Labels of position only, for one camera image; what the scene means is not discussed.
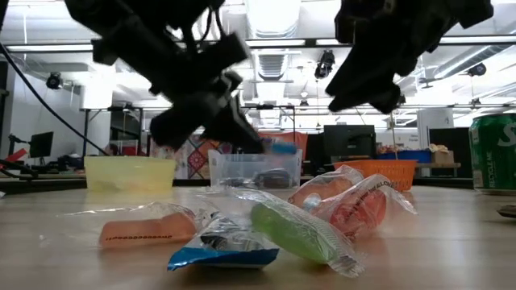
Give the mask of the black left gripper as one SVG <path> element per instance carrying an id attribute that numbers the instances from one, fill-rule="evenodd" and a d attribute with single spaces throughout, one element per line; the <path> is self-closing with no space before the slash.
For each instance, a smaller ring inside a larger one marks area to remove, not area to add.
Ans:
<path id="1" fill-rule="evenodd" d="M 123 60 L 151 83 L 152 93 L 162 93 L 172 102 L 197 91 L 217 90 L 214 83 L 223 70 L 248 58 L 248 47 L 236 33 L 190 54 L 165 34 L 139 24 L 117 27 L 94 39 L 92 45 L 94 61 L 111 65 Z M 234 97 L 205 125 L 202 137 L 229 143 L 249 154 L 265 152 L 262 138 Z"/>

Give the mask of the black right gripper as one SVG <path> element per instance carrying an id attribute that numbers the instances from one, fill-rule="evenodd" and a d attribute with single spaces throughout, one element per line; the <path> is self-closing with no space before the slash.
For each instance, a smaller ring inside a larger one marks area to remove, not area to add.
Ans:
<path id="1" fill-rule="evenodd" d="M 454 21 L 446 0 L 380 1 L 380 46 L 370 41 L 353 45 L 326 87 L 333 97 L 328 109 L 338 112 L 369 103 L 390 114 L 405 97 L 393 75 L 411 73 L 418 57 L 436 46 Z"/>

